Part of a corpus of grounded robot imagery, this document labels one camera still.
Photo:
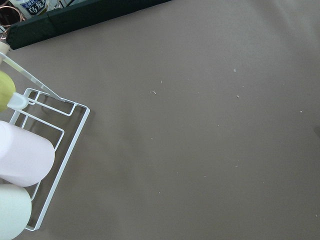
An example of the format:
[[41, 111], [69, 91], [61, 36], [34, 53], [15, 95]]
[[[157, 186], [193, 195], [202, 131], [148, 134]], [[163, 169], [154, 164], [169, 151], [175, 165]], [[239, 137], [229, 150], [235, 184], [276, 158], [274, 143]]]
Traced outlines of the pale green plastic cup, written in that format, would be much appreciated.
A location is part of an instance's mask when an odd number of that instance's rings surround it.
[[25, 188], [14, 184], [0, 185], [0, 238], [12, 240], [27, 226], [32, 203]]

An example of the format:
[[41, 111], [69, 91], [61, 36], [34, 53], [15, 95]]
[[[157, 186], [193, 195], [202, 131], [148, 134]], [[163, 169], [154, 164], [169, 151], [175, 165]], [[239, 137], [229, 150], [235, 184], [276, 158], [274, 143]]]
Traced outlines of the yellow plastic cup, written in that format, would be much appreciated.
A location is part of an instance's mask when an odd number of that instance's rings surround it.
[[16, 86], [12, 78], [3, 71], [0, 71], [0, 111], [8, 108], [8, 103], [16, 92]]

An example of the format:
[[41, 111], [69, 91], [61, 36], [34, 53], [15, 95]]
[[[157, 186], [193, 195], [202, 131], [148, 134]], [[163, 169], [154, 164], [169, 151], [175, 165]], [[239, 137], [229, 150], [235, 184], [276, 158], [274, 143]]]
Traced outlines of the pink plastic cup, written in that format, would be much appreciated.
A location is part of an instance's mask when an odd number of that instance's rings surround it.
[[0, 178], [29, 187], [50, 172], [55, 149], [44, 137], [8, 122], [0, 122]]

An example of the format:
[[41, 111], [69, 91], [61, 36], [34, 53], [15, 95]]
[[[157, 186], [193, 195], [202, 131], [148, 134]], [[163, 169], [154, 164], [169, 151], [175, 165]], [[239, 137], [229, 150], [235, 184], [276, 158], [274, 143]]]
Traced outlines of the dark green box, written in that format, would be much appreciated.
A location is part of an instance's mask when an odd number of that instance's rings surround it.
[[11, 25], [6, 43], [17, 50], [165, 3], [165, 0], [86, 0]]

